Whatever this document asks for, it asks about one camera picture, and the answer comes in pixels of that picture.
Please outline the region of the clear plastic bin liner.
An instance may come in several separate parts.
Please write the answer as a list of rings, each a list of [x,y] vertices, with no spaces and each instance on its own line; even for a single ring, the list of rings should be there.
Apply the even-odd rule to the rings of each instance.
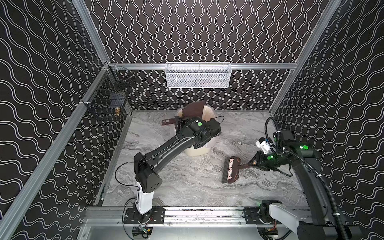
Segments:
[[[218,116],[214,108],[205,104],[203,101],[193,102],[183,108],[179,108],[176,111],[175,116],[183,117],[186,112],[184,111],[184,108],[190,107],[190,106],[192,107],[193,110],[197,110],[198,116],[200,116],[206,122]],[[198,149],[195,149],[193,146],[191,146],[190,148],[184,150],[184,154],[186,154],[189,157],[197,157],[197,156],[205,155],[210,152],[210,150],[215,146],[216,142],[219,139],[220,139],[220,136],[213,137],[203,147]]]

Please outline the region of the brown plastic dustpan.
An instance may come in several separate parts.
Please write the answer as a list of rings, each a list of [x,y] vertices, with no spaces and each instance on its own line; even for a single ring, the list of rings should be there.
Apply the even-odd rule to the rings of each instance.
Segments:
[[[161,121],[162,126],[175,124],[177,118],[189,118],[189,117],[203,117],[205,101],[198,101],[188,104],[186,107],[181,108],[176,112],[176,115],[169,119],[163,119]]]

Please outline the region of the brown cartoon-face hand broom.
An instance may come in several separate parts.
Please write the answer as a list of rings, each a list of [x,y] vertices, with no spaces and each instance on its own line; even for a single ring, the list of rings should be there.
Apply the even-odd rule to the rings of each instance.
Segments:
[[[242,164],[239,157],[232,156],[224,161],[222,184],[233,184],[240,177],[240,170],[251,168],[250,163]]]

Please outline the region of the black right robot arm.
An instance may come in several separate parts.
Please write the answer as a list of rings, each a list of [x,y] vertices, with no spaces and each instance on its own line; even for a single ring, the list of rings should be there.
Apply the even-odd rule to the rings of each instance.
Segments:
[[[272,139],[260,138],[256,145],[260,150],[248,165],[265,172],[278,172],[281,166],[294,170],[312,219],[307,222],[298,211],[290,210],[277,200],[264,200],[259,208],[261,222],[280,222],[300,240],[361,238],[361,228],[350,224],[340,210],[322,175],[318,154],[311,144],[295,141],[290,131],[276,131]]]

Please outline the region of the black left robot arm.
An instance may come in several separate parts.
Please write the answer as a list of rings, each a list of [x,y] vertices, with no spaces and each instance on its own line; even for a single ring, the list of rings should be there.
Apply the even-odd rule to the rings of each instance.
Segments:
[[[175,117],[176,134],[157,149],[143,155],[134,156],[134,173],[139,192],[135,208],[141,215],[153,209],[153,196],[163,180],[159,172],[184,150],[193,147],[199,149],[219,136],[222,132],[221,123],[216,119],[204,121],[200,117]]]

